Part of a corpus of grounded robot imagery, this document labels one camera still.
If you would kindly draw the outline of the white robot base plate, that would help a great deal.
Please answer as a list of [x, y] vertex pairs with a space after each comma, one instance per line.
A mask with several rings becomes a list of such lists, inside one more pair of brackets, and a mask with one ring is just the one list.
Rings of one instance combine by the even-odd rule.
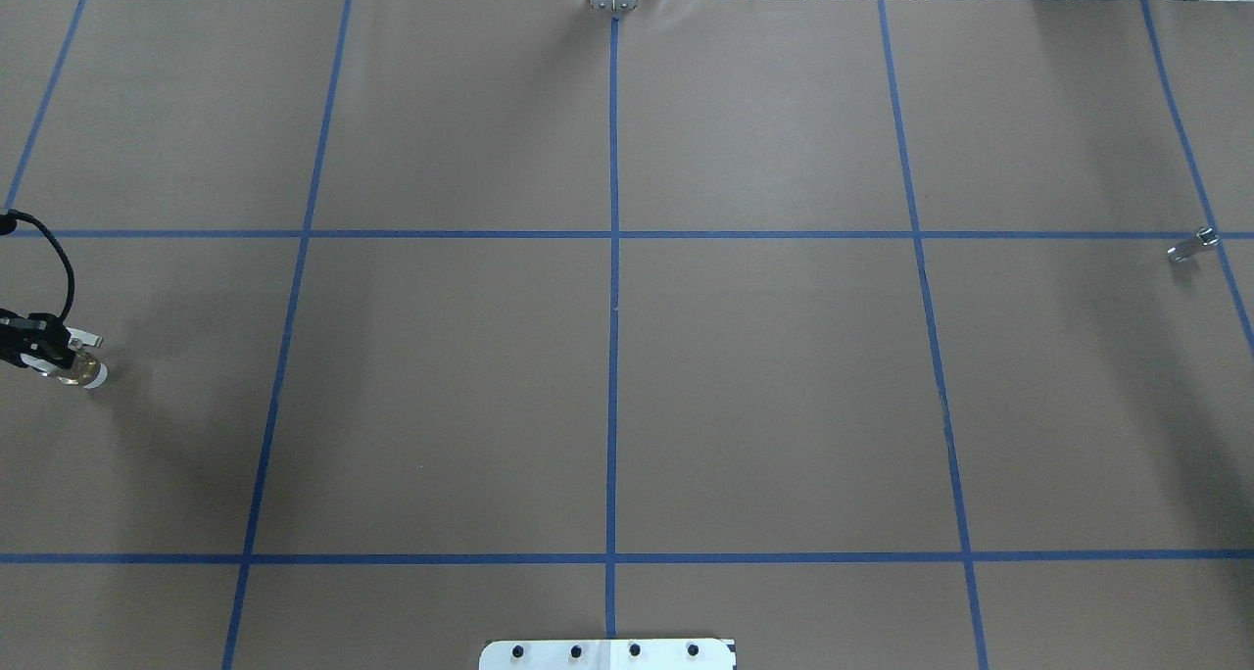
[[714, 637], [507, 640], [483, 647], [479, 669], [736, 669], [734, 640]]

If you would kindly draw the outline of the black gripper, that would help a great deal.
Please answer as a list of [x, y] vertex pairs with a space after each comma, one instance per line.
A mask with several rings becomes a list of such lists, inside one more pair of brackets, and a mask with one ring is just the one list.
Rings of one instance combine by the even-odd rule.
[[18, 369], [34, 361], [40, 369], [63, 370], [71, 366], [69, 330], [63, 319], [51, 312], [26, 316], [1, 310], [1, 360]]

